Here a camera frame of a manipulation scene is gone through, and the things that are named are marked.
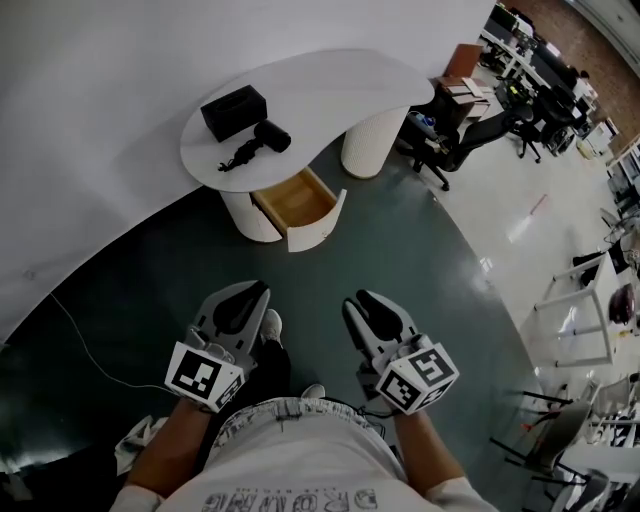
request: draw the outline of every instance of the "black box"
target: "black box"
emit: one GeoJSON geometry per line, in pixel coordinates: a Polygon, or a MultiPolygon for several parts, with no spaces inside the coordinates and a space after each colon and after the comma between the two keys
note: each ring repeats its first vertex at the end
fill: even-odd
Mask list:
{"type": "Polygon", "coordinates": [[[267,102],[250,85],[200,107],[204,122],[218,142],[267,118],[267,102]]]}

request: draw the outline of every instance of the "brick wall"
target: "brick wall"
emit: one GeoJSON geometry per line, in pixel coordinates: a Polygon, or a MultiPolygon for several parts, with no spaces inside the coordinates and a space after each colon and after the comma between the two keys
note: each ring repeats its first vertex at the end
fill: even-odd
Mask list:
{"type": "Polygon", "coordinates": [[[533,20],[536,32],[553,43],[562,59],[586,69],[603,110],[620,130],[611,149],[616,153],[640,133],[640,78],[607,39],[563,0],[503,0],[533,20]]]}

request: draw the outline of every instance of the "glossy floor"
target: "glossy floor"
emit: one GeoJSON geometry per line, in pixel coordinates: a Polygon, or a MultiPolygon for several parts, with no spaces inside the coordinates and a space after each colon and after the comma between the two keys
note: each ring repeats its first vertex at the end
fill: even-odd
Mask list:
{"type": "MultiPolygon", "coordinates": [[[[490,74],[477,68],[476,75],[495,84],[490,74]]],[[[501,110],[493,100],[488,116],[501,110]]],[[[539,146],[540,164],[528,150],[523,159],[519,138],[507,137],[475,150],[462,168],[447,175],[451,190],[440,189],[437,178],[423,170],[421,177],[455,221],[476,253],[487,280],[495,286],[514,324],[519,329],[529,355],[538,366],[543,387],[555,392],[568,383],[581,390],[587,375],[605,383],[629,370],[636,371],[638,357],[633,339],[617,340],[616,364],[594,368],[557,370],[556,359],[598,357],[604,354],[600,335],[558,340],[560,328],[595,323],[588,304],[567,305],[533,313],[533,305],[547,293],[554,273],[569,267],[571,258],[608,248],[603,241],[609,228],[600,208],[615,213],[607,187],[604,163],[586,160],[573,149],[555,158],[539,146]]],[[[563,283],[554,294],[577,289],[563,283]]]]}
{"type": "MultiPolygon", "coordinates": [[[[382,293],[445,345],[461,377],[429,413],[478,490],[500,510],[518,510],[529,474],[488,443],[491,435],[521,438],[517,391],[538,389],[518,332],[476,255],[405,160],[393,152],[378,177],[356,180],[340,168],[340,145],[311,165],[333,190],[348,189],[336,229],[320,246],[290,254],[284,241],[252,243],[219,194],[200,189],[101,251],[55,293],[108,371],[157,384],[201,301],[261,278],[284,320],[292,391],[320,381],[355,406],[365,402],[355,378],[361,359],[341,304],[359,288],[382,293]]],[[[118,439],[146,414],[167,414],[174,401],[106,380],[51,299],[0,355],[0,397],[1,453],[13,467],[118,439]]]]}

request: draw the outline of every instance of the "white floor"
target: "white floor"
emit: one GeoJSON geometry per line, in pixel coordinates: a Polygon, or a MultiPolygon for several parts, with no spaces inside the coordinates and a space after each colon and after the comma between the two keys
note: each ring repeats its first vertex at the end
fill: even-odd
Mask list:
{"type": "MultiPolygon", "coordinates": [[[[491,80],[485,70],[479,69],[479,74],[491,80]]],[[[495,103],[489,115],[501,110],[495,103]]],[[[608,248],[603,237],[609,229],[599,210],[615,213],[616,208],[604,163],[584,159],[575,148],[555,158],[540,147],[542,162],[536,164],[530,150],[524,159],[518,158],[520,144],[508,136],[475,150],[458,172],[447,174],[448,192],[440,189],[441,183],[428,169],[422,176],[500,293],[538,367],[543,388],[555,392],[568,383],[579,394],[588,375],[607,383],[636,371],[639,358],[634,349],[640,338],[618,340],[620,362],[614,367],[593,368],[594,373],[592,368],[557,369],[555,360],[567,355],[603,355],[598,335],[562,341],[552,336],[563,326],[580,325],[594,312],[580,305],[534,314],[533,305],[547,293],[552,275],[567,269],[573,256],[608,248]]]]}

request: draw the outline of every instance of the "forearm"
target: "forearm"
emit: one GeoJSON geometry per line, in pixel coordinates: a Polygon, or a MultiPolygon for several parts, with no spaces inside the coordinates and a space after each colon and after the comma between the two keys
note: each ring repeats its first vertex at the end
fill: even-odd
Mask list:
{"type": "Polygon", "coordinates": [[[411,487],[422,496],[442,482],[465,476],[424,411],[395,416],[396,435],[411,487]]]}
{"type": "Polygon", "coordinates": [[[192,477],[211,414],[182,399],[136,460],[125,485],[137,485],[166,498],[192,477]]]}

